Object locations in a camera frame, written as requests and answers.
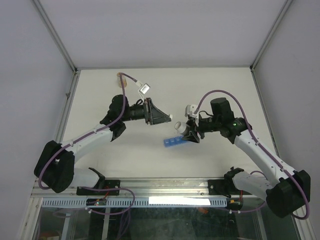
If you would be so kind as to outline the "white pill bottle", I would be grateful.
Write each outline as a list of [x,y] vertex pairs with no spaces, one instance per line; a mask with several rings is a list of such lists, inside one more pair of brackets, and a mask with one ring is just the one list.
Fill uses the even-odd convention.
[[181,121],[178,121],[174,125],[174,128],[180,135],[183,135],[183,136],[185,136],[190,130],[190,127],[187,125],[187,123],[181,122]]

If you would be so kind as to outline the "blue weekly pill organizer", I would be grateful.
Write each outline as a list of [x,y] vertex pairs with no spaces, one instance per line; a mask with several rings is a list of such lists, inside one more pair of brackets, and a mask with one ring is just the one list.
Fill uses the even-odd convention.
[[163,140],[163,145],[165,148],[174,147],[177,145],[185,144],[187,143],[186,140],[183,140],[183,136],[176,136],[171,138],[166,138]]

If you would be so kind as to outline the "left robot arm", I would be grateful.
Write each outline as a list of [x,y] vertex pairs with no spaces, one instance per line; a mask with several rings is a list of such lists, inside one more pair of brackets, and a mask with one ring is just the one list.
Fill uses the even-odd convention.
[[61,193],[76,187],[102,193],[108,187],[106,177],[92,167],[76,168],[75,164],[95,148],[119,138],[126,130],[125,123],[136,120],[153,126],[171,122],[172,116],[158,109],[149,97],[129,105],[125,95],[114,96],[106,116],[94,128],[74,139],[46,143],[34,169],[39,188]]

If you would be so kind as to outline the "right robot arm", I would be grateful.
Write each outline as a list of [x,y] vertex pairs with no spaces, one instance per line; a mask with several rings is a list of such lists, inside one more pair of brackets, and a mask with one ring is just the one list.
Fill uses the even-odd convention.
[[255,195],[280,218],[306,206],[311,195],[310,175],[305,170],[295,170],[270,152],[245,119],[234,116],[226,98],[213,99],[210,106],[212,114],[207,118],[196,113],[195,105],[185,108],[187,122],[177,122],[174,126],[182,139],[199,143],[206,133],[219,132],[249,156],[265,176],[260,178],[242,168],[233,168],[224,174],[222,194],[228,197],[239,190]]

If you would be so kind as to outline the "amber pill bottle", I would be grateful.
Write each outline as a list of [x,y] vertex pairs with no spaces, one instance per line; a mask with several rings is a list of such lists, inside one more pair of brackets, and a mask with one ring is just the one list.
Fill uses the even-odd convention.
[[122,73],[122,72],[118,72],[116,74],[117,76],[117,83],[118,83],[118,86],[120,88],[126,88],[127,87],[127,79],[126,79],[126,76]]

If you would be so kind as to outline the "small status circuit board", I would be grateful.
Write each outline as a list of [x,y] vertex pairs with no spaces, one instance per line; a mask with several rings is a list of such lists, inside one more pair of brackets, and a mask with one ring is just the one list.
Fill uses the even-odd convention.
[[86,206],[106,206],[108,198],[88,198]]

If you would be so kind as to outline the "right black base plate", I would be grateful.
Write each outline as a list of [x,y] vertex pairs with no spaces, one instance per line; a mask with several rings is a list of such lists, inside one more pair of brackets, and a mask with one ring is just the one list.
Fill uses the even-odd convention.
[[233,195],[240,195],[241,191],[235,187],[233,182],[225,179],[209,179],[207,181],[208,194],[222,195],[230,198]]

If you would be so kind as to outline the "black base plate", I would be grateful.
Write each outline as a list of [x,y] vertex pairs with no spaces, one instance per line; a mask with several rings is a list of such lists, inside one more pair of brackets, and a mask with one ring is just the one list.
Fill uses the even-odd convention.
[[225,179],[209,179],[207,181],[208,194],[222,195],[230,198],[233,195],[240,195],[241,191],[235,187],[233,182]]
[[[89,190],[87,188],[78,187],[76,189],[76,195],[77,196],[119,196],[120,190],[119,187],[121,186],[121,180],[120,179],[106,179],[100,186],[94,186],[93,189],[95,190]],[[115,189],[112,191],[97,191],[96,189]]]

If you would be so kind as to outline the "aluminium mounting rail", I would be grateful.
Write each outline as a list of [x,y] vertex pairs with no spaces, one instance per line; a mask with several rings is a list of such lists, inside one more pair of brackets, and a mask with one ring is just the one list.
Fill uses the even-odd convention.
[[[206,197],[220,196],[209,195],[208,180],[218,178],[108,178],[108,180],[120,180],[119,188],[130,189],[137,197],[149,196],[182,196],[182,197]],[[36,182],[31,192],[32,197],[76,197],[77,187],[71,186],[56,193],[51,189],[43,190]],[[119,197],[130,197],[127,191],[120,190]]]

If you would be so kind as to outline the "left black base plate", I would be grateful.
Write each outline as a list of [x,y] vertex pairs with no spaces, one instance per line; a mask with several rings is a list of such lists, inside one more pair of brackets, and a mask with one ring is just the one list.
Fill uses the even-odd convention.
[[[120,190],[119,187],[121,186],[121,180],[120,179],[106,179],[100,186],[94,186],[93,189],[95,190],[89,190],[87,188],[78,187],[76,189],[76,195],[77,196],[119,196]],[[115,189],[112,191],[97,191],[96,189]]]

